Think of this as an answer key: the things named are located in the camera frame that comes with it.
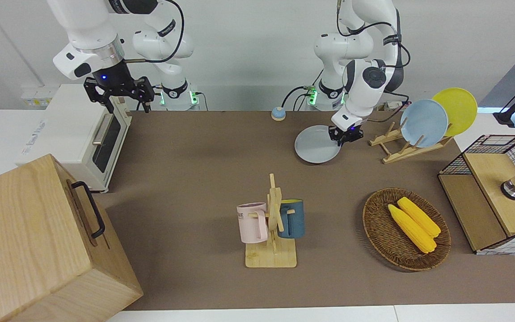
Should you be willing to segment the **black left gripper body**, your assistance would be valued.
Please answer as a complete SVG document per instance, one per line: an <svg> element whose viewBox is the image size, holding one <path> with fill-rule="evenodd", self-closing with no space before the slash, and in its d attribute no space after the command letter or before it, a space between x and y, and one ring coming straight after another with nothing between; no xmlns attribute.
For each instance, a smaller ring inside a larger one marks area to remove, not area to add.
<svg viewBox="0 0 515 322"><path fill-rule="evenodd" d="M347 131L336 128L336 140L359 140L363 137L362 126L351 126Z"/></svg>

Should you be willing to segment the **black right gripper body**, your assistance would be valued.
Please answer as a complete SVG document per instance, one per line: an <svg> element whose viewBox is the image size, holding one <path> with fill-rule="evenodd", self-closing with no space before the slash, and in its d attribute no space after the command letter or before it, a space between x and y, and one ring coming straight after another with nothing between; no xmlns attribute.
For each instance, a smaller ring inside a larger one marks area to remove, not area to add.
<svg viewBox="0 0 515 322"><path fill-rule="evenodd" d="M135 80L131 77L124 59L112 67L94 71L93 78L103 93L110 92L113 96L127 97L135 97L137 94Z"/></svg>

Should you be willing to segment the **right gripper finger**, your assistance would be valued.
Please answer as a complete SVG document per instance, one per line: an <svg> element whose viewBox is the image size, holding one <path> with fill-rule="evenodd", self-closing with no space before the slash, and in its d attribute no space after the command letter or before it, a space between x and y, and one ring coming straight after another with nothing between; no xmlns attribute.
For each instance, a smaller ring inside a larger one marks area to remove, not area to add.
<svg viewBox="0 0 515 322"><path fill-rule="evenodd" d="M140 77L136 81L137 101L143 107L144 112L151 112L151 102L155 99L155 91L147 77Z"/></svg>
<svg viewBox="0 0 515 322"><path fill-rule="evenodd" d="M109 113L113 113L114 106L110 100L111 94L108 90L103 90L103 92L100 93L98 89L102 89L102 87L100 87L96 79L86 77L83 86L91 102L99 103L104 106Z"/></svg>

